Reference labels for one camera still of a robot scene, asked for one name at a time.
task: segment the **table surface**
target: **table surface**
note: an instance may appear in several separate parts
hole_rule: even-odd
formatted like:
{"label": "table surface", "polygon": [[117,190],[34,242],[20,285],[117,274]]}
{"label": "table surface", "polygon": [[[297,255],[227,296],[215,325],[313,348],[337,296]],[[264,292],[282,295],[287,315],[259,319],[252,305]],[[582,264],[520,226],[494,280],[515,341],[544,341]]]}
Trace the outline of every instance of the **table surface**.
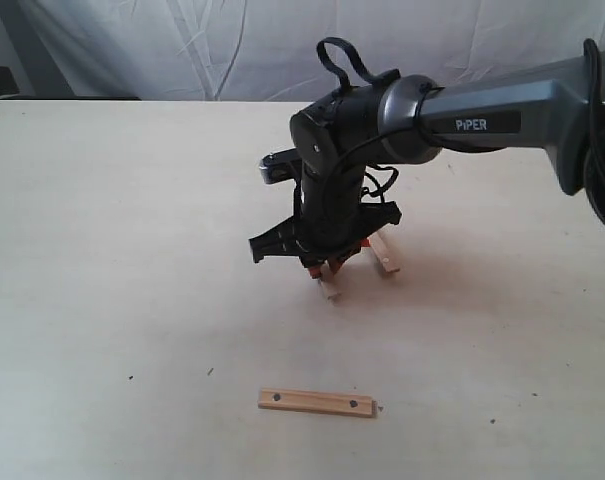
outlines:
{"label": "table surface", "polygon": [[[545,154],[401,168],[331,304],[247,239],[299,104],[0,102],[0,479],[605,478],[605,229]],[[260,387],[378,418],[258,410]]]}

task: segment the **wooden block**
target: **wooden block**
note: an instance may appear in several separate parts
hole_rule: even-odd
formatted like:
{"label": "wooden block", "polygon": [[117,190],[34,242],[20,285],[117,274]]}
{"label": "wooden block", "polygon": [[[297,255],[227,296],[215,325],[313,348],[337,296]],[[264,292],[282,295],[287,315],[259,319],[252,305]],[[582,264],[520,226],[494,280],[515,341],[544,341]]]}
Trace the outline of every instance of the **wooden block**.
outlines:
{"label": "wooden block", "polygon": [[263,388],[260,390],[258,408],[364,418],[375,417],[375,400],[371,397],[302,390]]}
{"label": "wooden block", "polygon": [[322,277],[318,279],[318,282],[322,288],[322,293],[324,293],[324,298],[327,300],[335,300],[340,296],[341,292],[335,284],[333,272],[331,272],[331,269],[326,263],[322,265],[320,271],[322,272]]}
{"label": "wooden block", "polygon": [[373,254],[386,273],[396,273],[400,271],[400,267],[393,259],[389,247],[387,247],[386,242],[378,232],[373,233],[369,237],[369,244],[371,245]]}

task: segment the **white cloth backdrop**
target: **white cloth backdrop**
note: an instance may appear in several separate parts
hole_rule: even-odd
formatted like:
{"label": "white cloth backdrop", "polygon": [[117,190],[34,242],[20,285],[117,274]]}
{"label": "white cloth backdrop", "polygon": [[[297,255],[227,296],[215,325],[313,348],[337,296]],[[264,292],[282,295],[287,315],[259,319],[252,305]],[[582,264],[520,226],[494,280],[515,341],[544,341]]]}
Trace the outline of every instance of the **white cloth backdrop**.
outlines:
{"label": "white cloth backdrop", "polygon": [[443,84],[605,48],[605,0],[21,0],[78,95],[312,100],[326,35]]}

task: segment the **small wooden block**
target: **small wooden block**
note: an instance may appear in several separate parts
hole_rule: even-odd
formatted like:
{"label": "small wooden block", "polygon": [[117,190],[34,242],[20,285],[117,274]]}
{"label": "small wooden block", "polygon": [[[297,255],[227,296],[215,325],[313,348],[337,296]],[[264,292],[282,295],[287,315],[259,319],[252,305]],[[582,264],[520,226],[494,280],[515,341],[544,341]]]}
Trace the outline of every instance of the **small wooden block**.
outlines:
{"label": "small wooden block", "polygon": [[369,237],[369,244],[371,245],[371,250],[373,250],[375,257],[378,259],[378,262],[380,262],[380,265],[382,265],[382,268],[386,273],[396,273],[400,271],[400,267],[393,260],[393,257],[389,252],[389,247],[387,247],[386,242],[378,232],[373,233]]}
{"label": "small wooden block", "polygon": [[371,397],[302,390],[263,388],[260,390],[258,408],[364,418],[375,417],[375,400]]}
{"label": "small wooden block", "polygon": [[322,272],[322,277],[318,279],[318,282],[320,283],[320,287],[322,287],[324,297],[327,300],[335,300],[340,296],[341,292],[335,284],[333,272],[331,272],[331,269],[326,263],[322,265],[320,271]]}

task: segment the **wooden stick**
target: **wooden stick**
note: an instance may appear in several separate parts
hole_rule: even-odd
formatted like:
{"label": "wooden stick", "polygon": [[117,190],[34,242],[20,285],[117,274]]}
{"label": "wooden stick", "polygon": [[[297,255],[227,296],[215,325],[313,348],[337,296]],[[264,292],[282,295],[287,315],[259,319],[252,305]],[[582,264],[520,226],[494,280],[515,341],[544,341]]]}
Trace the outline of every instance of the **wooden stick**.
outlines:
{"label": "wooden stick", "polygon": [[373,254],[386,273],[396,273],[400,271],[400,267],[394,261],[391,252],[389,251],[389,247],[378,232],[373,233],[369,237],[369,244],[371,245]]}
{"label": "wooden stick", "polygon": [[322,276],[318,279],[318,282],[322,288],[322,293],[324,293],[324,298],[327,300],[335,300],[341,295],[341,292],[335,284],[333,272],[331,272],[331,269],[326,263],[322,265],[320,271],[322,272]]}
{"label": "wooden stick", "polygon": [[289,410],[293,412],[325,413],[353,417],[375,417],[375,400],[365,395],[307,392],[263,388],[258,408]]}

